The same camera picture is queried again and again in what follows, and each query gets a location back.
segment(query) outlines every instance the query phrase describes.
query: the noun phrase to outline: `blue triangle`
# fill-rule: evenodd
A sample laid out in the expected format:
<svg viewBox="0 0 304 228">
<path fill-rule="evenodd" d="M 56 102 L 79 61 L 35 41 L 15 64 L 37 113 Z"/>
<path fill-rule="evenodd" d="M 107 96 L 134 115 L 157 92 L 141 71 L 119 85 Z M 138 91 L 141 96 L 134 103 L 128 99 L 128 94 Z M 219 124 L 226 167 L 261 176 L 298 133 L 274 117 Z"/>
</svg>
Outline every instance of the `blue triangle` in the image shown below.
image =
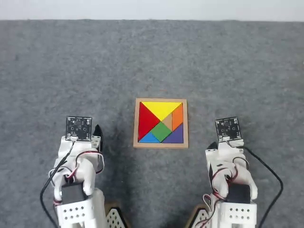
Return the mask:
<svg viewBox="0 0 304 228">
<path fill-rule="evenodd" d="M 149 132 L 147 133 L 140 141 L 140 143 L 160 143 L 160 141 L 157 140 L 157 138 L 155 138 L 155 136 Z"/>
</svg>

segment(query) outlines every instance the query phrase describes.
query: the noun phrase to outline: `yellow triangle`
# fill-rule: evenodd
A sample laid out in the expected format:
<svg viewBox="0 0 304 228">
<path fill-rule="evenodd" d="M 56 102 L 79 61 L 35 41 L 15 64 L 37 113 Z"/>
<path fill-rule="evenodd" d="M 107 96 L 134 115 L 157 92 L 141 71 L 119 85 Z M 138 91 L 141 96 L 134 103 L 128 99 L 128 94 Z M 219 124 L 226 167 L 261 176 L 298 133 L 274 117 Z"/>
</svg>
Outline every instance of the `yellow triangle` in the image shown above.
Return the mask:
<svg viewBox="0 0 304 228">
<path fill-rule="evenodd" d="M 143 101 L 146 106 L 160 121 L 163 121 L 171 112 L 176 109 L 181 102 L 153 102 Z"/>
</svg>

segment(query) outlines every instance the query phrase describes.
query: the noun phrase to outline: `black cable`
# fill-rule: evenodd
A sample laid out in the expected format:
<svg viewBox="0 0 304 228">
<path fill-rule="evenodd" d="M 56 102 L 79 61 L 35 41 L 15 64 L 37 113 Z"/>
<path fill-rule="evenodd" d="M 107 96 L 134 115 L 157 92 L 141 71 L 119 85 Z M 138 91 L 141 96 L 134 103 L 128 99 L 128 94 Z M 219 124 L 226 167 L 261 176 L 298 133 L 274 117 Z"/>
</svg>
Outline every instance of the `black cable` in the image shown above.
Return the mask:
<svg viewBox="0 0 304 228">
<path fill-rule="evenodd" d="M 274 197 L 274 199 L 272 200 L 272 202 L 270 203 L 270 205 L 268 206 L 265 214 L 263 215 L 261 221 L 260 221 L 260 224 L 258 225 L 258 228 L 261 228 L 263 223 L 265 222 L 266 220 L 266 217 L 267 215 L 269 214 L 271 208 L 273 207 L 273 205 L 276 203 L 276 201 L 279 199 L 279 197 L 281 196 L 282 192 L 283 192 L 283 189 L 284 189 L 284 185 L 283 185 L 283 182 L 281 180 L 281 178 L 276 174 L 275 171 L 273 171 L 273 169 L 271 169 L 260 157 L 258 157 L 256 154 L 254 154 L 250 149 L 248 149 L 247 147 L 245 146 L 239 146 L 238 148 L 241 148 L 241 149 L 245 149 L 247 150 L 253 157 L 255 157 L 260 163 L 262 163 L 276 178 L 277 180 L 280 182 L 280 186 L 281 186 L 281 189 L 280 191 L 278 192 L 278 194 Z"/>
<path fill-rule="evenodd" d="M 73 149 L 73 146 L 75 144 L 75 141 L 73 141 L 72 146 L 70 148 L 70 151 L 61 159 L 61 161 L 58 163 L 58 165 L 56 166 L 56 168 L 54 169 L 54 171 L 52 172 L 52 174 L 50 175 L 49 179 L 47 180 L 47 182 L 44 184 L 41 192 L 40 192 L 40 203 L 41 206 L 43 208 L 43 211 L 46 213 L 47 217 L 49 218 L 49 220 L 51 221 L 51 223 L 53 224 L 53 226 L 55 228 L 58 228 L 57 223 L 55 222 L 55 220 L 52 218 L 52 216 L 50 215 L 48 209 L 46 208 L 46 205 L 43 202 L 43 194 L 45 192 L 45 190 L 47 189 L 48 185 L 50 184 L 50 182 L 52 181 L 53 177 L 55 176 L 55 174 L 57 173 L 58 169 L 60 168 L 60 166 L 62 166 L 64 163 L 66 163 L 66 159 L 67 157 L 71 154 L 71 151 Z"/>
<path fill-rule="evenodd" d="M 235 157 L 234 159 L 232 159 L 232 163 L 234 163 L 234 160 L 235 160 L 236 158 L 242 159 L 244 162 L 246 162 L 246 169 L 247 169 L 247 170 L 249 169 L 249 163 L 248 163 L 248 161 L 247 161 L 246 159 L 242 158 L 242 157 Z"/>
</svg>

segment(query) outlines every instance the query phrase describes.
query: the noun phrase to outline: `tangram puzzle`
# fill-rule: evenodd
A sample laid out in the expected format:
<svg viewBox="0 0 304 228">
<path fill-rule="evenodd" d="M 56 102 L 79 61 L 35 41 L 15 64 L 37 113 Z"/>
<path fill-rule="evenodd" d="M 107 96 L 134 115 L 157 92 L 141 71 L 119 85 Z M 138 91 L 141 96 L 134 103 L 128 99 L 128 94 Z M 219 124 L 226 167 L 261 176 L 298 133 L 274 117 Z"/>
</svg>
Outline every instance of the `tangram puzzle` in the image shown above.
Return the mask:
<svg viewBox="0 0 304 228">
<path fill-rule="evenodd" d="M 185 99 L 137 98 L 134 123 L 134 147 L 188 147 Z"/>
</svg>

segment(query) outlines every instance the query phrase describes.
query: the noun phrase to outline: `wooden frame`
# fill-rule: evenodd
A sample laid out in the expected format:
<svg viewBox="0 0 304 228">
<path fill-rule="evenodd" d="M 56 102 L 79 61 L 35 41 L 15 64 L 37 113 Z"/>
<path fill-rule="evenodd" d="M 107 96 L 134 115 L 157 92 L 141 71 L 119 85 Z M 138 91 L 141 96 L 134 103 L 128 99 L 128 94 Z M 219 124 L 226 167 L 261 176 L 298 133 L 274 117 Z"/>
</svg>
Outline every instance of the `wooden frame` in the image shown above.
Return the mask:
<svg viewBox="0 0 304 228">
<path fill-rule="evenodd" d="M 139 124 L 139 103 L 149 102 L 181 102 L 183 105 L 183 141 L 184 143 L 142 143 L 138 142 L 138 124 Z M 136 98 L 133 147 L 135 148 L 188 148 L 188 109 L 186 99 L 167 99 L 167 98 Z"/>
</svg>

